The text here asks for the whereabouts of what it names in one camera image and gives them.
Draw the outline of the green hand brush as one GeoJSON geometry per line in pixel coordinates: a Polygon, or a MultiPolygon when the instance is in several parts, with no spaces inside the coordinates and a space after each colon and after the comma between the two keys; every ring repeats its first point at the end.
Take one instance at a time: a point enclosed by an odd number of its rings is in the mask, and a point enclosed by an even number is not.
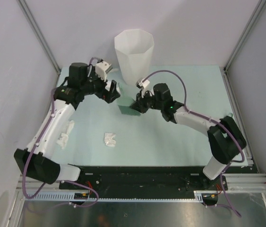
{"type": "Polygon", "coordinates": [[[120,92],[120,97],[117,98],[116,101],[120,112],[123,115],[140,116],[140,112],[131,108],[131,105],[134,104],[135,100],[128,96],[128,94],[124,91],[121,83],[118,84],[118,88],[120,92]]]}

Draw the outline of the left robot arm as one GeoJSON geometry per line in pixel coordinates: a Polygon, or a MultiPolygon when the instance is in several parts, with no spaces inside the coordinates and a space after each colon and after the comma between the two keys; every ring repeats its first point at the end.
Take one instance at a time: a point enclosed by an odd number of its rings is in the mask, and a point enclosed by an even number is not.
{"type": "Polygon", "coordinates": [[[52,161],[55,145],[61,137],[70,117],[88,95],[95,95],[106,103],[120,97],[115,80],[108,81],[112,65],[100,60],[96,65],[75,62],[69,67],[69,75],[53,89],[51,107],[36,135],[25,149],[17,149],[15,161],[24,177],[46,184],[69,181],[76,189],[85,186],[86,177],[80,168],[52,161]]]}

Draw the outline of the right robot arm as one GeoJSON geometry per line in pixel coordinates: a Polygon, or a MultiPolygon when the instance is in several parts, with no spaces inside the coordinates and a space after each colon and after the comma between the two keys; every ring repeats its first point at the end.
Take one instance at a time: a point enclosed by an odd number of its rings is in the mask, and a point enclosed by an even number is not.
{"type": "Polygon", "coordinates": [[[140,91],[130,107],[142,114],[148,109],[159,110],[167,122],[188,126],[207,136],[212,157],[203,168],[199,183],[205,190],[212,189],[219,175],[237,155],[243,155],[247,145],[236,122],[230,116],[215,120],[188,110],[185,104],[173,100],[165,83],[154,85],[152,90],[147,89],[148,85],[148,80],[136,84],[140,91]]]}

